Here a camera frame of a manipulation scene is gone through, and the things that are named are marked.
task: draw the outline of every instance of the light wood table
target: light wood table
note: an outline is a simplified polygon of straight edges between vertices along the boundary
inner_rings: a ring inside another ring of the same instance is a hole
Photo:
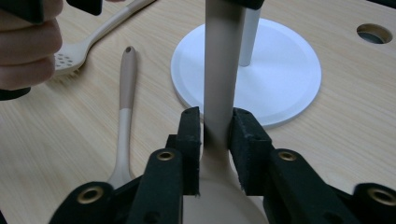
[[[82,40],[126,3],[99,17],[65,6],[64,41]],[[322,84],[292,122],[268,130],[275,147],[298,151],[330,185],[351,193],[375,182],[396,189],[396,10],[364,0],[264,2],[262,18],[288,26],[316,51]],[[132,169],[177,132],[184,106],[170,77],[178,42],[205,22],[204,0],[159,0],[92,47],[77,76],[33,87],[0,102],[0,209],[8,223],[46,223],[66,195],[106,181],[115,164],[120,57],[138,52]],[[362,40],[364,23],[386,27],[388,44]]]

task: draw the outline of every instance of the white disc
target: white disc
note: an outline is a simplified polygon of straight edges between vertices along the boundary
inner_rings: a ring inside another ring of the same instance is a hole
[[[204,113],[205,25],[187,34],[171,62],[177,95]],[[318,94],[321,69],[311,46],[288,27],[259,20],[249,66],[239,66],[234,106],[250,111],[264,128],[302,113]]]

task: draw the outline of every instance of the finger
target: finger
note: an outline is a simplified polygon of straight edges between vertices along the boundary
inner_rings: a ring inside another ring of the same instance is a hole
[[[0,66],[0,90],[18,90],[50,79],[55,70],[55,59],[45,59],[19,66]]]
[[[51,55],[62,46],[56,20],[42,25],[0,33],[0,65],[30,63]]]
[[[43,0],[44,21],[53,20],[62,12],[63,0]],[[32,23],[24,21],[3,9],[0,9],[0,31],[18,30],[32,26]]]

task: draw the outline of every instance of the white slotted spoon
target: white slotted spoon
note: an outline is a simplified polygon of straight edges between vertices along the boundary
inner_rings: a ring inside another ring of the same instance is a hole
[[[148,6],[154,1],[155,0],[134,0],[81,42],[75,44],[63,43],[61,49],[55,53],[54,75],[59,76],[73,74],[84,64],[88,51],[96,41],[116,28],[132,14],[136,13],[136,11]]]
[[[116,166],[107,181],[114,189],[121,187],[134,178],[130,172],[129,145],[136,76],[136,52],[133,47],[128,47],[122,54],[120,67],[120,118]]]

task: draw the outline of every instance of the cylindrical rod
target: cylindrical rod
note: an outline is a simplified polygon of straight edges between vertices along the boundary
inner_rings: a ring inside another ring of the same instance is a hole
[[[228,134],[245,9],[225,0],[206,0],[204,157],[228,165]]]
[[[261,8],[254,10],[247,8],[244,24],[244,33],[242,35],[241,53],[239,55],[239,65],[248,66],[253,54],[254,41],[256,39],[257,28],[259,27]]]

